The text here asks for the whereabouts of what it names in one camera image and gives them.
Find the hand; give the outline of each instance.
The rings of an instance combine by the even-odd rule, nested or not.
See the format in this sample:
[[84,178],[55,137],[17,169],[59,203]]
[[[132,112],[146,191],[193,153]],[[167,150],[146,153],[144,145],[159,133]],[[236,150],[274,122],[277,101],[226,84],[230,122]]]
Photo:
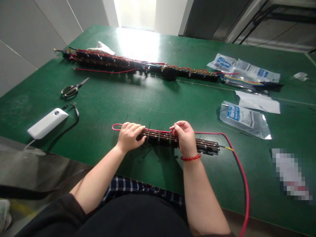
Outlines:
[[178,121],[170,127],[172,134],[178,135],[180,151],[183,157],[193,157],[198,154],[195,133],[187,121]]
[[139,141],[136,140],[136,137],[144,128],[145,126],[141,126],[140,124],[129,122],[124,123],[121,131],[119,132],[116,147],[124,153],[140,147],[145,142],[146,136],[143,136]]

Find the forearm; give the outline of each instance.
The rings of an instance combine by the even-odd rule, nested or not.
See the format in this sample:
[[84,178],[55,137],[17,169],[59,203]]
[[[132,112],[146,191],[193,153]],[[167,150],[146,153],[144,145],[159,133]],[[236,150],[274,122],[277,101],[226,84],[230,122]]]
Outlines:
[[114,147],[71,191],[84,212],[93,211],[121,164],[125,152]]
[[194,235],[229,234],[230,228],[200,159],[184,162],[184,192],[189,227]]

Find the white glove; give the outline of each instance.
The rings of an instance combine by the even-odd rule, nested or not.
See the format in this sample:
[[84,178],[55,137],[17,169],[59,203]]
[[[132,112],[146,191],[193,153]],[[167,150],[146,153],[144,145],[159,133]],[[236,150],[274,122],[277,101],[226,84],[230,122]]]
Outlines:
[[100,52],[100,53],[106,53],[106,54],[111,54],[111,55],[115,55],[115,52],[113,52],[112,50],[110,50],[110,48],[108,46],[106,46],[105,44],[103,44],[102,42],[98,42],[98,45],[96,48],[88,48],[88,51],[95,51],[95,52]]

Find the yellow wire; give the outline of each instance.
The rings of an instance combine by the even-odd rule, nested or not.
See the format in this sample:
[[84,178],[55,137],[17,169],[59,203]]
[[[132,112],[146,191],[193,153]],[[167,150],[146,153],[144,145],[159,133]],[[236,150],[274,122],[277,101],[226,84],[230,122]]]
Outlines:
[[230,78],[232,80],[243,81],[243,82],[247,82],[247,83],[254,84],[254,85],[262,85],[262,83],[256,83],[256,82],[251,82],[251,81],[244,81],[244,80],[237,79],[237,78],[232,78],[232,77],[229,77],[229,76],[226,76],[226,75],[225,75],[225,77]]
[[225,148],[228,149],[228,150],[234,151],[232,148],[229,148],[229,147],[225,147]]

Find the shoe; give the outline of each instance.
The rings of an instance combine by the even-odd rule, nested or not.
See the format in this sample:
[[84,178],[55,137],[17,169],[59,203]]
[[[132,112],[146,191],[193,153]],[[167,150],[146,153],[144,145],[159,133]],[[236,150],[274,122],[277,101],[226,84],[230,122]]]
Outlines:
[[5,231],[11,224],[10,208],[11,203],[8,200],[0,200],[0,233]]

